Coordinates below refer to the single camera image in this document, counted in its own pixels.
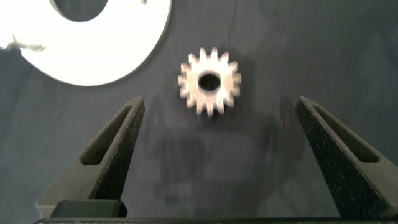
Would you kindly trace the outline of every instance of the dark fabric background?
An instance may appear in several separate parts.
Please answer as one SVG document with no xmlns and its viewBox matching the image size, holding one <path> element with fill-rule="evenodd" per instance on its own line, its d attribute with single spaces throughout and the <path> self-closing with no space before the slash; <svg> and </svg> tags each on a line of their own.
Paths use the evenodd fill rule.
<svg viewBox="0 0 398 224">
<path fill-rule="evenodd" d="M 79 17 L 69 2 L 59 6 Z M 129 217 L 338 216 L 295 102 L 318 101 L 398 163 L 397 12 L 395 0 L 176 0 L 142 67 L 96 87 L 1 52 L 0 223 L 38 219 L 36 198 L 138 96 L 146 114 L 122 197 Z M 228 51 L 242 73 L 235 107 L 213 119 L 178 95 L 180 64 L 200 47 Z"/>
</svg>

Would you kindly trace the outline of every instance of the white disc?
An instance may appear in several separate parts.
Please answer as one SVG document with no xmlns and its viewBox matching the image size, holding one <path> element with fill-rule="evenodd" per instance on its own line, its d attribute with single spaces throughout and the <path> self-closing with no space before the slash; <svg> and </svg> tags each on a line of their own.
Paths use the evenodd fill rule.
<svg viewBox="0 0 398 224">
<path fill-rule="evenodd" d="M 75 22 L 49 0 L 16 2 L 14 37 L 45 47 L 21 49 L 22 56 L 50 77 L 81 86 L 113 82 L 136 69 L 159 41 L 171 9 L 171 0 L 109 0 L 94 19 Z"/>
</svg>

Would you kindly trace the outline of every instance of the metal gear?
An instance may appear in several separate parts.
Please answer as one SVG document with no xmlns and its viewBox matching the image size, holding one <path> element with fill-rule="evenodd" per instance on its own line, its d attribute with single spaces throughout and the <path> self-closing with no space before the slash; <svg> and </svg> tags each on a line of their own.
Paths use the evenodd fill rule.
<svg viewBox="0 0 398 224">
<path fill-rule="evenodd" d="M 196 104 L 197 114 L 200 114 L 204 108 L 209 117 L 213 115 L 214 108 L 223 114 L 224 104 L 233 107 L 233 97 L 241 93 L 239 84 L 242 82 L 242 76 L 236 73 L 238 63 L 228 62 L 228 52 L 218 58 L 216 47 L 213 47 L 210 55 L 206 54 L 204 48 L 201 48 L 199 53 L 199 59 L 189 54 L 189 65 L 181 64 L 181 75 L 178 76 L 180 96 L 187 99 L 188 108 Z M 220 85 L 215 90 L 208 91 L 200 87 L 199 79 L 207 74 L 214 75 L 220 80 Z"/>
</svg>

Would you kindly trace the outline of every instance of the spur gear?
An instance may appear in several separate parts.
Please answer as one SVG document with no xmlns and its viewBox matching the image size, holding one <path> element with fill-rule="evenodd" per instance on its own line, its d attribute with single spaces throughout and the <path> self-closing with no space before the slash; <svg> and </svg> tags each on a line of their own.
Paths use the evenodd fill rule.
<svg viewBox="0 0 398 224">
<path fill-rule="evenodd" d="M 204 108 L 211 117 L 216 108 L 220 114 L 224 113 L 224 104 L 234 106 L 234 96 L 240 95 L 242 76 L 238 71 L 237 62 L 228 62 L 229 54 L 225 52 L 218 58 L 217 48 L 213 47 L 211 54 L 207 55 L 204 48 L 200 49 L 199 59 L 189 54 L 189 65 L 181 64 L 181 75 L 178 76 L 181 98 L 187 99 L 187 107 L 196 104 L 197 114 Z M 204 90 L 199 80 L 210 74 L 220 80 L 220 85 L 214 90 Z"/>
</svg>

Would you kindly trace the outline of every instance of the gear center hole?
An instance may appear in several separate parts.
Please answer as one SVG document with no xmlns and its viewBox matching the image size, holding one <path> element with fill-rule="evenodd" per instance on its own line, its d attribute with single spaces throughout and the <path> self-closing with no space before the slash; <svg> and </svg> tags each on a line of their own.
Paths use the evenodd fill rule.
<svg viewBox="0 0 398 224">
<path fill-rule="evenodd" d="M 220 78 L 218 78 L 217 75 L 211 73 L 204 74 L 202 77 L 199 78 L 200 88 L 206 91 L 214 91 L 220 86 L 220 84 Z"/>
</svg>

